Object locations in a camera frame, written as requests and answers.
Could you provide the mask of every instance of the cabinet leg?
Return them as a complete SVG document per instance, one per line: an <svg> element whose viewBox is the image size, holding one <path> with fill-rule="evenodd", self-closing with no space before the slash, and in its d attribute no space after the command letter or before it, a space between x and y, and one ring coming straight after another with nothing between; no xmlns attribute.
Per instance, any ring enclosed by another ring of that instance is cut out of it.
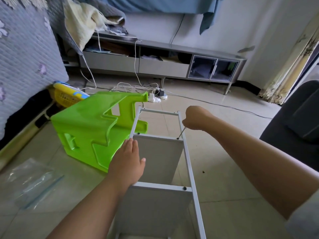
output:
<svg viewBox="0 0 319 239"><path fill-rule="evenodd" d="M227 88L225 89L224 95L227 95L227 92L229 91L229 88L231 85L232 85L231 83L228 84Z"/></svg>
<svg viewBox="0 0 319 239"><path fill-rule="evenodd" d="M165 80L165 77L160 79L160 85L159 85L160 88L163 88L164 80Z"/></svg>

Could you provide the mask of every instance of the forearm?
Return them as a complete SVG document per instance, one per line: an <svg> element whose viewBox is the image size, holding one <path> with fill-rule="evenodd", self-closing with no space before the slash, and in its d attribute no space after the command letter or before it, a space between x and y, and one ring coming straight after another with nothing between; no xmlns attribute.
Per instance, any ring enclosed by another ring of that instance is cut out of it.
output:
<svg viewBox="0 0 319 239"><path fill-rule="evenodd" d="M319 173L315 170L213 115L204 119L203 130L221 144L285 218L319 188Z"/></svg>
<svg viewBox="0 0 319 239"><path fill-rule="evenodd" d="M105 238L127 188L107 177L51 232L48 239Z"/></svg>

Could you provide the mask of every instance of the blue cloth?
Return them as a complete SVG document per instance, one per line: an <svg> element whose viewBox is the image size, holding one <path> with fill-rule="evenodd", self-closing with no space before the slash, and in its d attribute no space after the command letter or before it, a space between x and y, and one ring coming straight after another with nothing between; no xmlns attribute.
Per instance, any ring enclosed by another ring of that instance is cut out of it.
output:
<svg viewBox="0 0 319 239"><path fill-rule="evenodd" d="M199 34L213 25L221 0L100 0L124 13L164 12L204 14Z"/></svg>

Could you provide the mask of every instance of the white sleeve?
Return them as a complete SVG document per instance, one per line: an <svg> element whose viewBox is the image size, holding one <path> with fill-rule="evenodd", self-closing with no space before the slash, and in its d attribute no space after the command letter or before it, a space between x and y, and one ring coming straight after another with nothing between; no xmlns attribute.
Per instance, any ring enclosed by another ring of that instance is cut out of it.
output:
<svg viewBox="0 0 319 239"><path fill-rule="evenodd" d="M292 213L285 226L295 239L319 239L319 190Z"/></svg>

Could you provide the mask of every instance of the green plastic chair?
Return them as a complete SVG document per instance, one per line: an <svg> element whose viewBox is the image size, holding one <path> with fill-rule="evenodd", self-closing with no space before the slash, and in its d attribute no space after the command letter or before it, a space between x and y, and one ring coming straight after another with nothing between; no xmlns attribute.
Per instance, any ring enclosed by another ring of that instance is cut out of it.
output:
<svg viewBox="0 0 319 239"><path fill-rule="evenodd" d="M107 172L114 153L128 139L135 119L135 103L148 93L97 92L51 117L66 153ZM120 116L111 108L119 105ZM135 132L146 133L147 122L138 120Z"/></svg>

